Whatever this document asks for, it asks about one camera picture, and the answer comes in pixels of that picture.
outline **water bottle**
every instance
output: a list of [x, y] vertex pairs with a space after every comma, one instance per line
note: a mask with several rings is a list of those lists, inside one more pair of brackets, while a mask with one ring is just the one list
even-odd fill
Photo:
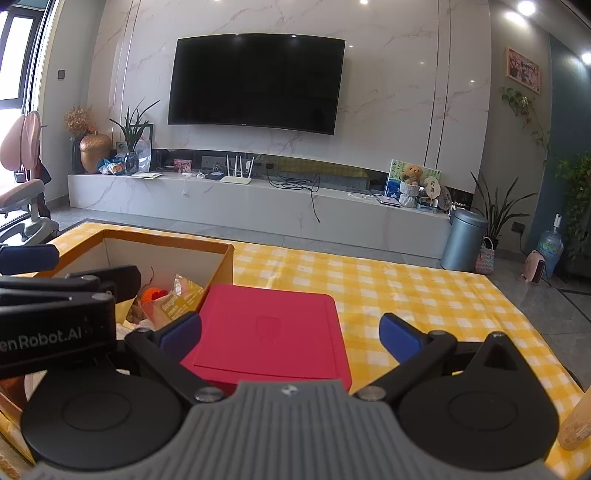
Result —
[[560, 260], [560, 256], [564, 251], [564, 244], [562, 243], [562, 238], [558, 233], [561, 220], [562, 217], [560, 215], [556, 215], [554, 220], [554, 229], [546, 230], [544, 233], [542, 233], [540, 241], [538, 242], [537, 251], [540, 252], [544, 257], [546, 275], [548, 275], [548, 278], [550, 278], [552, 273], [554, 273], [556, 264], [558, 263], [558, 260]]

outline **television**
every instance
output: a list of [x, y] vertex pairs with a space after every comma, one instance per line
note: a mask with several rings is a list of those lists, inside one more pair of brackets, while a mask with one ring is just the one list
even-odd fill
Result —
[[225, 34], [177, 42], [169, 125], [249, 125], [335, 134], [345, 41]]

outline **orange box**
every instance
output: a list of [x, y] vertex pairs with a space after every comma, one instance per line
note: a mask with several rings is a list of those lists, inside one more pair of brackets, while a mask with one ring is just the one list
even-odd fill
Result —
[[142, 285], [170, 290], [174, 277], [180, 275], [203, 287], [201, 309], [212, 285], [233, 283], [233, 262], [230, 244], [105, 229], [63, 254], [55, 270], [35, 276], [63, 278], [69, 273], [136, 265]]
[[[63, 278], [68, 273], [136, 265], [142, 285], [169, 290], [178, 274], [202, 286], [205, 294], [197, 308], [200, 310], [212, 285], [233, 283], [233, 262], [234, 247], [230, 244], [106, 228], [61, 255], [55, 270], [34, 276]], [[116, 306], [123, 318], [132, 302]], [[24, 377], [0, 382], [0, 432], [32, 462], [19, 428], [25, 403]]]

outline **blue trash can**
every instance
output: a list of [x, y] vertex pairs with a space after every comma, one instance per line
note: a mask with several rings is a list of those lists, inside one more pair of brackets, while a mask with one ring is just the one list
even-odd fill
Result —
[[480, 252], [488, 220], [478, 213], [457, 209], [449, 220], [452, 229], [441, 258], [445, 270], [472, 272]]

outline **wall socket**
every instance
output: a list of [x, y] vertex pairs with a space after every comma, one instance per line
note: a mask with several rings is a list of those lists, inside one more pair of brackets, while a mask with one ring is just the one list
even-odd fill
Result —
[[523, 235], [523, 232], [525, 232], [525, 225], [523, 223], [513, 222], [513, 225], [511, 226], [511, 231]]

